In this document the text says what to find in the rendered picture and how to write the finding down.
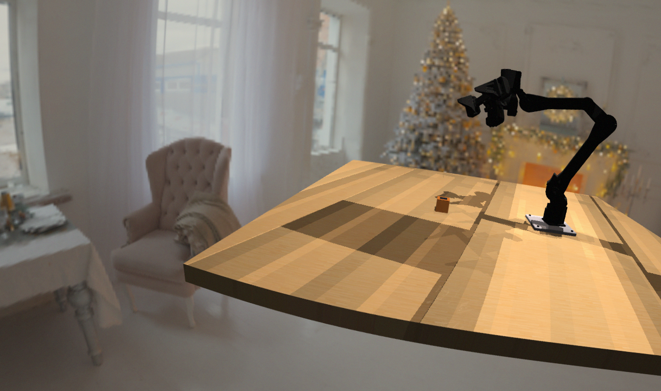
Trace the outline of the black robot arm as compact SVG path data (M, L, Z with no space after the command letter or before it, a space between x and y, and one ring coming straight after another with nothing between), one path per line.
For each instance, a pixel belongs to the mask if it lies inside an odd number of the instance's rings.
M612 115L607 115L593 99L589 97L584 98L551 98L536 96L535 94L525 93L520 89L520 78L522 73L517 70L501 69L501 77L505 77L509 82L511 88L511 96L507 107L504 103L495 100L493 108L485 110L488 114L485 122L489 127L496 127L503 123L505 116L504 110L507 110L508 116L515 117L517 114L518 99L519 106L526 113L532 113L548 109L566 109L566 110L584 110L589 118L593 119L594 126L590 132L588 139L584 142L582 147L572 157L570 163L564 170L556 175L553 174L550 180L547 181L545 190L546 197L550 200L547 204L542 220L551 226L566 226L564 224L565 216L567 213L567 198L564 193L569 185L571 179L576 175L577 171L587 161L589 156L598 147L598 144L603 142L608 136L615 131L618 127L618 122ZM503 109L504 108L504 109Z

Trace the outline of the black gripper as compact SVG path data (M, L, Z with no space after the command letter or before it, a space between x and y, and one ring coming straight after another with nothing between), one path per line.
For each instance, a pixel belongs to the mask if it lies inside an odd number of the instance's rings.
M457 100L457 102L465 106L469 118L474 118L480 113L480 105L482 104L484 104L485 110L493 108L496 104L495 100L504 103L506 105L504 108L506 108L509 96L511 96L511 88L505 77L499 77L475 87L474 91L481 92L482 96L479 98L466 96Z

